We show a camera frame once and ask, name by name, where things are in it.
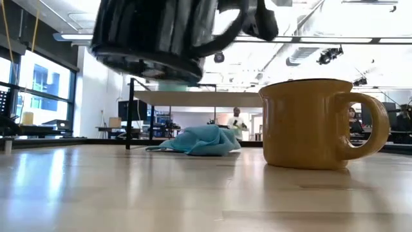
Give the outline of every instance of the white shirt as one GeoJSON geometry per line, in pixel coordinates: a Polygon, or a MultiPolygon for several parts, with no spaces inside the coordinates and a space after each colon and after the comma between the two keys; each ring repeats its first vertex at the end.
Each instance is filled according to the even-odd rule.
{"type": "Polygon", "coordinates": [[[234,132],[234,136],[238,140],[243,140],[242,124],[243,124],[243,119],[241,119],[239,117],[232,117],[227,122],[227,127],[229,127],[229,129],[231,129],[234,132]]]}

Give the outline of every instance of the blue towel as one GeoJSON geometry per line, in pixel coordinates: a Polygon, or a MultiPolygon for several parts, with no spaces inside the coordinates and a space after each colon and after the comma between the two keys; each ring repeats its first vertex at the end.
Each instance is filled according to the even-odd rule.
{"type": "Polygon", "coordinates": [[[146,151],[172,149],[188,155],[223,156],[240,149],[233,131],[217,125],[186,128],[174,140],[167,140],[159,146],[146,148],[146,151]]]}

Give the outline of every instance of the yellow cable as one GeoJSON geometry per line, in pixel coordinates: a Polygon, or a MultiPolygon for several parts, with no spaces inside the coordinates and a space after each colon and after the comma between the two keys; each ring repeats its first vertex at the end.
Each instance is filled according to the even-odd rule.
{"type": "Polygon", "coordinates": [[[40,14],[40,0],[37,1],[37,13],[36,13],[36,24],[34,26],[33,42],[32,42],[32,52],[34,52],[34,44],[36,43],[37,26],[39,25],[39,14],[40,14]]]}
{"type": "MultiPolygon", "coordinates": [[[[17,76],[17,70],[15,69],[14,65],[14,58],[13,58],[13,50],[12,50],[12,43],[10,42],[10,35],[8,33],[8,23],[7,23],[7,17],[6,17],[6,8],[5,8],[5,2],[4,0],[1,0],[1,9],[3,11],[3,19],[5,21],[5,29],[6,29],[6,37],[7,37],[7,43],[8,43],[8,51],[10,52],[10,58],[12,60],[12,66],[13,66],[13,72],[15,77],[17,76]]],[[[37,13],[36,13],[36,22],[34,26],[34,33],[33,33],[33,40],[32,40],[32,52],[34,52],[34,47],[35,47],[35,42],[36,42],[36,35],[37,35],[37,27],[39,25],[39,15],[40,15],[40,0],[37,1],[37,13]]],[[[27,92],[27,81],[24,87],[24,92],[23,92],[23,103],[21,105],[21,110],[20,110],[20,118],[23,117],[23,108],[24,108],[24,98],[26,96],[27,92]]]]}
{"type": "Polygon", "coordinates": [[[15,69],[14,65],[14,58],[13,58],[13,51],[12,51],[12,43],[10,42],[10,35],[8,34],[8,23],[7,23],[7,17],[6,17],[6,8],[5,8],[5,2],[4,0],[1,0],[1,9],[3,11],[3,19],[5,21],[5,28],[6,28],[6,37],[7,37],[7,43],[8,43],[8,51],[10,52],[10,58],[12,60],[12,66],[13,66],[13,73],[16,76],[17,75],[17,70],[15,69]]]}

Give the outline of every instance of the window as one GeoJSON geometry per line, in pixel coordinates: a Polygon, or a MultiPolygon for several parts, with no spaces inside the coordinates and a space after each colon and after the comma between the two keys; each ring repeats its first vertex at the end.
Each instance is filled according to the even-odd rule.
{"type": "Polygon", "coordinates": [[[21,108],[23,112],[33,112],[33,124],[41,125],[42,123],[52,121],[54,119],[67,120],[68,103],[64,101],[57,101],[54,99],[47,99],[44,97],[36,96],[30,93],[19,92],[17,100],[16,114],[21,116],[21,108]]]}
{"type": "Polygon", "coordinates": [[[69,69],[30,51],[26,51],[26,54],[21,57],[19,77],[21,87],[68,99],[70,75],[69,69]]]}
{"type": "MultiPolygon", "coordinates": [[[[12,67],[12,62],[0,57],[0,81],[9,83],[10,82],[10,69],[12,67]]],[[[0,86],[0,91],[7,91],[7,87],[0,86]]]]}

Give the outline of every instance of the cup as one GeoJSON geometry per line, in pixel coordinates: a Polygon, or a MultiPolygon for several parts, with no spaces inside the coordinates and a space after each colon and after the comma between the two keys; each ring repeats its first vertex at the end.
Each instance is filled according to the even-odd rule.
{"type": "Polygon", "coordinates": [[[263,153],[268,164],[299,169],[341,169],[348,160],[378,152],[389,135],[388,113],[378,100],[351,93],[352,83],[304,79],[260,89],[263,100],[263,153]],[[350,143],[348,108],[365,104],[373,130],[368,141],[350,143]]]}

